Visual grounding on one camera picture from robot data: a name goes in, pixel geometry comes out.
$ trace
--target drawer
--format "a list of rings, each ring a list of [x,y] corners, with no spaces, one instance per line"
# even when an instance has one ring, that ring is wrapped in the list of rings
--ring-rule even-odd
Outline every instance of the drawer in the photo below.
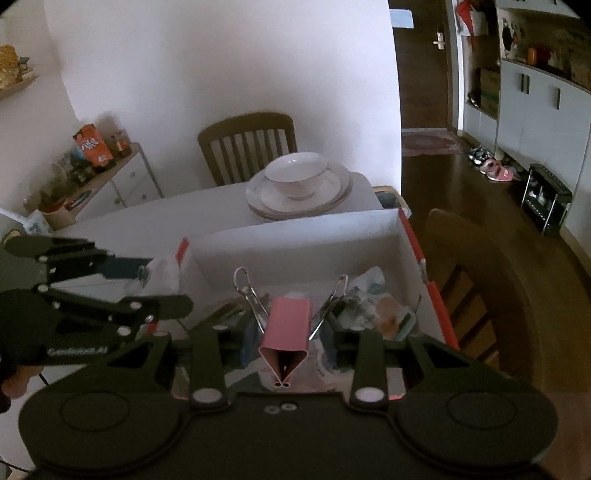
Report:
[[[133,207],[135,205],[141,205],[142,203],[148,203],[159,199],[160,195],[158,194],[158,190],[156,190],[156,185],[154,185],[152,178],[147,175],[125,199],[125,206]]]
[[[148,174],[148,169],[141,155],[136,155],[113,177],[113,183],[124,200]]]
[[[76,222],[87,220],[89,218],[100,217],[108,213],[123,210],[125,206],[121,202],[117,191],[111,182],[107,182],[93,196],[88,204],[76,215]]]

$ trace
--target chair backrest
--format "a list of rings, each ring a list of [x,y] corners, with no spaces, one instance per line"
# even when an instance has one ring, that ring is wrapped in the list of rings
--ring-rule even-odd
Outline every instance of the chair backrest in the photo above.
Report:
[[[275,112],[227,118],[203,130],[198,140],[218,186],[250,180],[270,161],[297,152],[293,120]]]
[[[447,307],[460,349],[530,383],[540,366],[525,289],[509,259],[479,226],[432,210],[426,225],[429,279]]]

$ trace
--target wall shelf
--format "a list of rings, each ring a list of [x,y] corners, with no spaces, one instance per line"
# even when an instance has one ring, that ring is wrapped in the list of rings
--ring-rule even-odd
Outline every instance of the wall shelf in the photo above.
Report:
[[[27,88],[30,84],[32,84],[35,80],[37,80],[38,75],[33,77],[29,77],[26,80],[21,82],[15,83],[10,87],[6,87],[0,90],[0,101],[4,100],[5,98],[14,95],[15,93],[22,92],[25,88]]]

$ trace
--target metal clip handle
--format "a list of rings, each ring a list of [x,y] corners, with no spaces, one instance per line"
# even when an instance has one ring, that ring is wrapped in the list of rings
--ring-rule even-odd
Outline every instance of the metal clip handle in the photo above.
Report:
[[[320,327],[324,323],[324,319],[328,315],[329,311],[331,311],[332,307],[335,306],[335,303],[337,303],[339,300],[341,300],[345,296],[345,294],[347,293],[347,286],[348,285],[349,285],[349,277],[347,275],[341,275],[339,277],[339,279],[337,280],[337,283],[336,283],[335,289],[333,290],[333,293],[330,294],[330,297],[328,297],[328,299],[326,299],[326,301],[322,304],[322,307],[320,307],[320,310],[318,310],[318,312],[316,312],[316,315],[314,315],[314,317],[312,318],[312,322],[311,322],[312,333],[310,335],[309,340],[312,340],[314,338],[314,336],[316,335],[316,333],[318,332],[318,330],[320,330]]]
[[[240,273],[243,274],[244,280],[246,280],[243,286],[239,285],[238,276]],[[234,272],[234,288],[246,299],[252,310],[252,314],[255,316],[259,330],[261,333],[265,333],[265,328],[267,328],[267,322],[269,321],[269,313],[256,294],[255,289],[252,288],[251,278],[248,276],[248,271],[245,267],[239,267]]]

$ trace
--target stacked plates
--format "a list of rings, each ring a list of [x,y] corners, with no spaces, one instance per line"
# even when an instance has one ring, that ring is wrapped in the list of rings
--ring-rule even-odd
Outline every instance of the stacked plates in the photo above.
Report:
[[[345,200],[353,187],[349,170],[328,162],[313,194],[302,200],[294,200],[281,193],[277,183],[260,171],[246,184],[246,201],[250,208],[269,220],[288,220],[319,215],[332,210]]]

